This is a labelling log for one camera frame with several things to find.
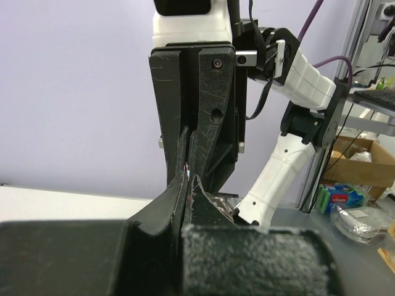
bolt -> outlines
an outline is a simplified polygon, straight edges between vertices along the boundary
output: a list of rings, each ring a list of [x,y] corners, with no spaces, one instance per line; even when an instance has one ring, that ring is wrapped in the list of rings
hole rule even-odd
[[[237,58],[237,63],[239,63],[240,65],[244,65],[246,62],[247,62],[247,58],[243,55]]]
[[[222,61],[220,59],[215,59],[212,64],[216,69],[222,68]]]

open cardboard box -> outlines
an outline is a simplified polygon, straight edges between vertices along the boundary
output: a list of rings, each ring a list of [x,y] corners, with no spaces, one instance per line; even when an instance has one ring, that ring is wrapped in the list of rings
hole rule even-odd
[[[340,136],[335,142],[333,150],[344,152],[353,138]],[[346,184],[361,184],[370,186],[369,194],[378,199],[386,188],[391,188],[395,181],[395,157],[379,143],[372,140],[357,139],[344,153],[346,158],[351,158],[355,153],[369,151],[372,162],[360,162],[349,159],[331,157],[328,168],[337,160],[334,167],[325,172],[322,183],[341,182]]]

gray table surface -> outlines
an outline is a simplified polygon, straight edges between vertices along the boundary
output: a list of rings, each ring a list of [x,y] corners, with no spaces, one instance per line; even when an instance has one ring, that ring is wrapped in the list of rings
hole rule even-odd
[[[315,211],[307,215],[297,209],[279,208],[272,226],[319,231],[336,258],[346,295],[395,296],[395,274],[377,252],[380,241],[370,245],[354,242],[330,223],[329,216]]]

white label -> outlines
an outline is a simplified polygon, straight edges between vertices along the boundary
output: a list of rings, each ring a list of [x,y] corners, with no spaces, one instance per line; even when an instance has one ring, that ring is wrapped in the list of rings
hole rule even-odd
[[[348,212],[356,218],[368,217],[368,215],[366,215],[363,211],[360,210],[353,210]]]

robotic arm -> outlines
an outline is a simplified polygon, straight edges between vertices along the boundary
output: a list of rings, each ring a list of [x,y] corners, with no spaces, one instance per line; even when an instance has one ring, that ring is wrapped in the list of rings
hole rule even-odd
[[[287,29],[261,28],[257,33],[255,20],[240,19],[238,1],[190,1],[191,6],[177,5],[186,2],[156,0],[154,16],[153,39],[157,47],[150,63],[168,182],[174,175],[171,167],[175,155],[171,155],[171,149],[176,151],[181,130],[188,125],[191,172],[199,175],[205,190],[215,195],[233,171],[239,143],[244,142],[247,78],[262,83],[274,80],[273,88],[290,100],[281,122],[281,134],[255,185],[236,207],[236,214],[249,224],[269,227],[275,209],[299,170],[317,150],[328,147],[334,140],[347,89],[308,63],[299,41]],[[257,34],[263,37],[264,51],[254,42]],[[216,58],[221,50],[214,49],[223,49],[225,44],[229,46],[227,61]],[[273,48],[277,54],[266,60],[264,68],[259,67],[262,57],[266,58],[266,52]],[[157,56],[164,51],[167,55]],[[180,75],[187,75],[176,87],[181,89],[180,100],[173,101],[181,105],[178,113],[174,113],[174,108],[164,107],[163,101],[167,104],[172,101],[162,98],[163,92],[174,88],[171,84],[180,78],[171,73],[166,78],[164,74],[163,61],[169,60],[170,52],[178,53],[174,70],[181,69]],[[201,59],[203,52],[210,60]],[[205,72],[208,64],[202,67],[203,61],[210,64],[210,70]],[[214,81],[221,87],[207,87],[208,82]],[[166,119],[169,117],[189,120],[182,123],[177,120],[175,124]]]

